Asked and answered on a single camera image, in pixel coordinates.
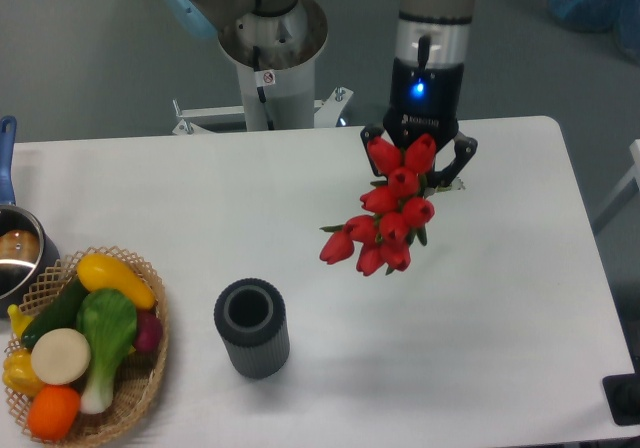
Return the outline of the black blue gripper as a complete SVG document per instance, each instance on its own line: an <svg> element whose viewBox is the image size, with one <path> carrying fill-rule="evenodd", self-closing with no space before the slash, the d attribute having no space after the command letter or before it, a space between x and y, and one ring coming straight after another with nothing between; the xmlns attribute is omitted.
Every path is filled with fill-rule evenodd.
<svg viewBox="0 0 640 448"><path fill-rule="evenodd" d="M421 69L399 58L394 59L389 107L383 118L383 127L394 145L408 148L423 134L433 138L437 151L452 139L454 141L454 159L433 174L434 188L450 186L478 148L475 138L457 134L457 107L463 74L463 64ZM383 138L384 129L370 124L360 132L376 176L386 176L392 167L392 145Z"/></svg>

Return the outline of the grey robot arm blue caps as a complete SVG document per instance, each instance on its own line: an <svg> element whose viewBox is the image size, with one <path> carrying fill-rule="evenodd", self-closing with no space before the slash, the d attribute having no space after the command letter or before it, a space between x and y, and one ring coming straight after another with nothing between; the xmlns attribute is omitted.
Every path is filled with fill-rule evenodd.
<svg viewBox="0 0 640 448"><path fill-rule="evenodd" d="M314 0L164 0L193 36L215 38L235 64L251 131L308 128L314 121L315 61L328 26ZM399 0L389 107L369 140L388 135L400 148L429 135L454 159L429 170L424 187L449 186L475 155L459 130L457 105L475 0Z"/></svg>

